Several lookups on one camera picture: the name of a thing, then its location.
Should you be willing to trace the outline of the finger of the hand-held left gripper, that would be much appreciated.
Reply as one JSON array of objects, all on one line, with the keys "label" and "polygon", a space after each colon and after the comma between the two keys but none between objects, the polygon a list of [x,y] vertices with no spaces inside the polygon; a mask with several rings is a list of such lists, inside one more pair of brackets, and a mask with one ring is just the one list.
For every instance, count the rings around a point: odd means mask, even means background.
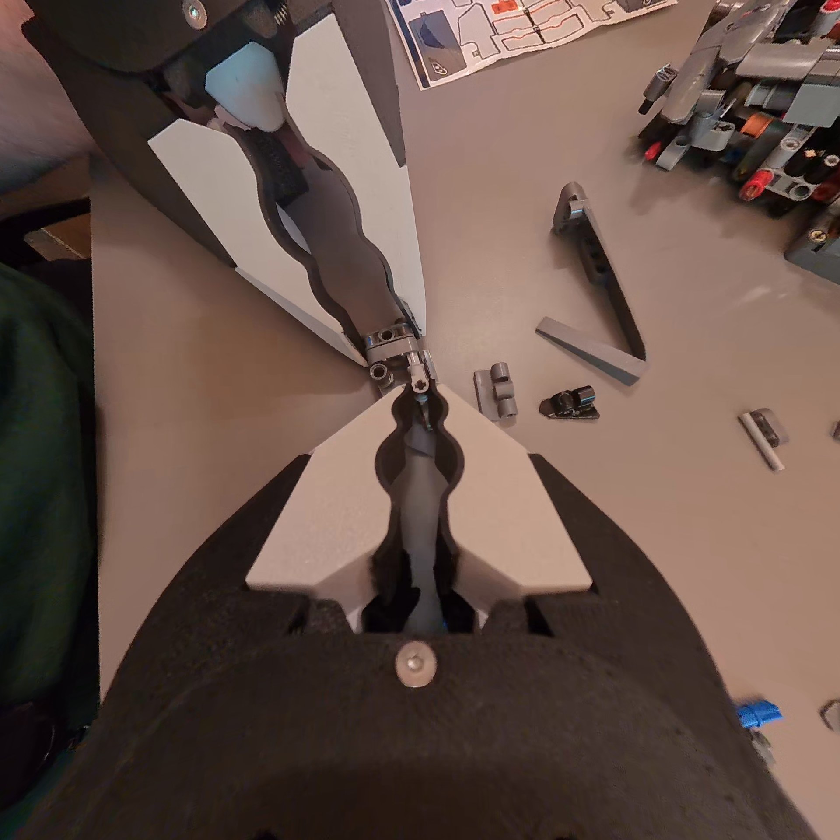
[{"label": "finger of the hand-held left gripper", "polygon": [[247,149],[245,132],[174,121],[148,141],[234,269],[322,341],[366,367],[348,313],[322,282],[319,264],[279,210],[273,185]]},{"label": "finger of the hand-held left gripper", "polygon": [[399,164],[335,16],[295,37],[286,92],[304,144],[346,187],[356,226],[379,258],[385,284],[415,333],[427,302],[410,176]]}]

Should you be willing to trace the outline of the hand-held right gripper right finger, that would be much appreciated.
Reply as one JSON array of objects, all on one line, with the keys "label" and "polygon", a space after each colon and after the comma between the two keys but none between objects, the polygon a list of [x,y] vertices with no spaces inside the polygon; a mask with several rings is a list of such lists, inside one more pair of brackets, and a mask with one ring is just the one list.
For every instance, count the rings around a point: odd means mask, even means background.
[{"label": "hand-held right gripper right finger", "polygon": [[482,628],[502,602],[589,591],[592,576],[529,451],[447,386],[434,394],[445,479],[435,574],[448,627]]}]

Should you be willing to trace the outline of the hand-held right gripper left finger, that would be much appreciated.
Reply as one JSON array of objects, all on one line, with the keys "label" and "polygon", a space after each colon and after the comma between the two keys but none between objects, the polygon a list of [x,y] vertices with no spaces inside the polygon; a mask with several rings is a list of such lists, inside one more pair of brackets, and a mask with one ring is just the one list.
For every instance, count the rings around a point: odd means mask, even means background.
[{"label": "hand-held right gripper left finger", "polygon": [[403,391],[388,392],[311,451],[246,575],[250,590],[334,601],[361,631],[363,609],[375,598],[371,560],[392,511],[375,456],[396,431],[393,405]]}]

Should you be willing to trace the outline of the grey lego panel assembly red pins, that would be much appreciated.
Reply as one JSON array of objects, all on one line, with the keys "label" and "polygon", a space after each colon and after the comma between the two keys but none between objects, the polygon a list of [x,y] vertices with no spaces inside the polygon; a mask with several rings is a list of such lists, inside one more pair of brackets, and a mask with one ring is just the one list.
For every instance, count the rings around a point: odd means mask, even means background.
[{"label": "grey lego panel assembly red pins", "polygon": [[344,185],[330,172],[306,174],[308,191],[287,212],[318,269],[316,288],[377,386],[401,382],[413,391],[405,353],[424,350],[418,314],[382,251],[362,234]]}]

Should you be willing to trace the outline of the long grey lego beam panel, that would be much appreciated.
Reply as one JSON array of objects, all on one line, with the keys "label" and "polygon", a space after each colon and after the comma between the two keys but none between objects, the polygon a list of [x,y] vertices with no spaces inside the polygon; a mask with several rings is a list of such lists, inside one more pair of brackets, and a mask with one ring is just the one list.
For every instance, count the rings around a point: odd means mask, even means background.
[{"label": "long grey lego beam panel", "polygon": [[628,348],[626,352],[648,362],[645,343],[633,310],[596,222],[590,200],[579,183],[568,182],[563,186],[553,213],[551,231],[554,236],[566,237],[573,243],[588,281],[603,289],[625,339]]}]

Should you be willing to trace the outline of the grey black lego car model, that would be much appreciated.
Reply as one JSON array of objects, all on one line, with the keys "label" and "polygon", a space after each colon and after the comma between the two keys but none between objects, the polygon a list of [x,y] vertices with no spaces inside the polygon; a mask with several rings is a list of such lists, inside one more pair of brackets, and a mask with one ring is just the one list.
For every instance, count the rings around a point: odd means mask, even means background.
[{"label": "grey black lego car model", "polygon": [[773,218],[810,207],[785,259],[839,282],[839,2],[716,2],[679,68],[659,68],[640,114],[644,158],[720,165]]}]

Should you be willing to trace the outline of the black lego clip piece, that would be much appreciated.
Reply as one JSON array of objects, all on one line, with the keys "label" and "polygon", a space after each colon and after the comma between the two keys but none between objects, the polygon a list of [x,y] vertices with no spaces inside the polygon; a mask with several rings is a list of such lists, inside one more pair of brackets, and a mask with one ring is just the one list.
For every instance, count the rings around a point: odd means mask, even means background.
[{"label": "black lego clip piece", "polygon": [[595,407],[595,390],[590,385],[557,392],[541,401],[539,413],[550,419],[599,419]]}]

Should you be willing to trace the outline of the grey lego panel with connector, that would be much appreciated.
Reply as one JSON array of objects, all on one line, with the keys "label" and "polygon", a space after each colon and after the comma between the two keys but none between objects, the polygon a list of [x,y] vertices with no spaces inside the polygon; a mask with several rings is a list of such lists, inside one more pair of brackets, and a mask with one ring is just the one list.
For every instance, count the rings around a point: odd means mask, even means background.
[{"label": "grey lego panel with connector", "polygon": [[515,386],[506,362],[497,362],[487,370],[473,374],[480,413],[494,423],[518,415]]}]

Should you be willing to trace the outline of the long grey lego wedge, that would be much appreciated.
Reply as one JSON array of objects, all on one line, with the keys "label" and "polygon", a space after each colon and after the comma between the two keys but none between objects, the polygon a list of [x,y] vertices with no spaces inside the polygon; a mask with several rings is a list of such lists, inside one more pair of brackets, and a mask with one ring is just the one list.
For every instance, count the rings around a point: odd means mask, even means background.
[{"label": "long grey lego wedge", "polygon": [[639,359],[552,318],[543,318],[535,332],[621,384],[635,385],[648,371],[645,359]]}]

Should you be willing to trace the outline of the white lego sticker sheet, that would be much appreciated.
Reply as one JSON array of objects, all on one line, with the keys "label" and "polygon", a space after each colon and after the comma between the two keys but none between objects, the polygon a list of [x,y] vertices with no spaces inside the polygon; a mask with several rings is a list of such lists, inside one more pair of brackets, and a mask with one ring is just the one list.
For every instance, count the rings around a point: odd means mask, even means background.
[{"label": "white lego sticker sheet", "polygon": [[384,2],[424,90],[675,5],[677,1]]}]

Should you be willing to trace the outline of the white bar grey lego piece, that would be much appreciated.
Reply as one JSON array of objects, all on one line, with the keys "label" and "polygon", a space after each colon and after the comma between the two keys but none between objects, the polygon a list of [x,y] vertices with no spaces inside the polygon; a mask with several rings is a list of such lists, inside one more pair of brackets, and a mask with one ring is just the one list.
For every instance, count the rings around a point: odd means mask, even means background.
[{"label": "white bar grey lego piece", "polygon": [[777,449],[790,442],[790,436],[775,412],[768,407],[738,415],[738,420],[766,465],[775,473],[784,470]]}]

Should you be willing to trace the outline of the blue lego pin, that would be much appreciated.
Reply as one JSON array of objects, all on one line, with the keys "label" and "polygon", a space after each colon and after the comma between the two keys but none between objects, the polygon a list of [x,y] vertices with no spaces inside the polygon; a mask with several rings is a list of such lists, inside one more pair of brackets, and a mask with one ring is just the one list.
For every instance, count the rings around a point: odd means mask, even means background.
[{"label": "blue lego pin", "polygon": [[779,706],[766,699],[752,699],[736,706],[736,714],[742,728],[761,729],[784,719]]}]

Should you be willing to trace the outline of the person's left hand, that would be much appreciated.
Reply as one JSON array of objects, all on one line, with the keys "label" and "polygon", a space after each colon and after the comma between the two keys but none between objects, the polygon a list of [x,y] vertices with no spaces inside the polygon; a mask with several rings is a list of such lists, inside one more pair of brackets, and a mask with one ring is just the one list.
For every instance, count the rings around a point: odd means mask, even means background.
[{"label": "person's left hand", "polygon": [[2,193],[95,147],[58,78],[24,36],[31,16],[26,2],[1,2]]}]

